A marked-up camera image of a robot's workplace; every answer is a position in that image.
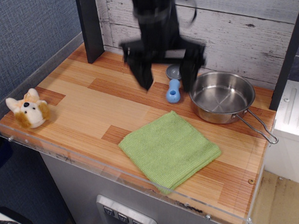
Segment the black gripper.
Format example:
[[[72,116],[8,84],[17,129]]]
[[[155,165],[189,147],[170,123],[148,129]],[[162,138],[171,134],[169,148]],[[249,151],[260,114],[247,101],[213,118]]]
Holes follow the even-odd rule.
[[[124,61],[140,87],[153,84],[151,63],[180,63],[183,89],[189,92],[199,68],[205,65],[205,45],[183,39],[179,32],[176,0],[132,0],[139,23],[140,40],[122,42]],[[185,51],[184,58],[166,57],[167,51]]]

